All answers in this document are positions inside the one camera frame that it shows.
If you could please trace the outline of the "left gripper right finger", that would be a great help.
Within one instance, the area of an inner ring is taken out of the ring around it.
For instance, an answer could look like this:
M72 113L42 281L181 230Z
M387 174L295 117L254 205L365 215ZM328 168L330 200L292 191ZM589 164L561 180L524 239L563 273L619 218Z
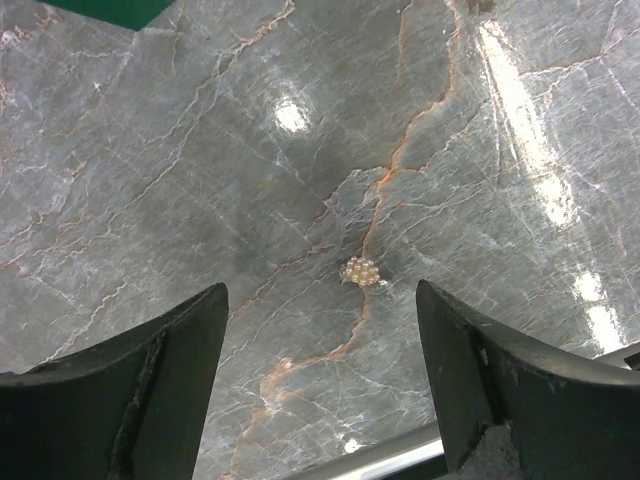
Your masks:
M416 308L450 472L638 478L638 372L550 346L426 280Z

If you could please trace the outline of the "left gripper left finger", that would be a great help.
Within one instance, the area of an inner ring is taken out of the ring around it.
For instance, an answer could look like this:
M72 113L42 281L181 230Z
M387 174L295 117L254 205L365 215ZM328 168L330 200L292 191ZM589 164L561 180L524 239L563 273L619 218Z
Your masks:
M89 348L2 373L2 478L191 478L228 315L214 284Z

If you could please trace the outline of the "small beige crumb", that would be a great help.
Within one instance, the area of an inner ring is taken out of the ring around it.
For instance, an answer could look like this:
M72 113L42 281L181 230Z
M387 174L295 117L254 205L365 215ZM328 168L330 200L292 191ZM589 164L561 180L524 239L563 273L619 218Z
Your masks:
M375 262L365 257L351 257L341 268L339 276L342 283L360 287L384 286L387 283Z

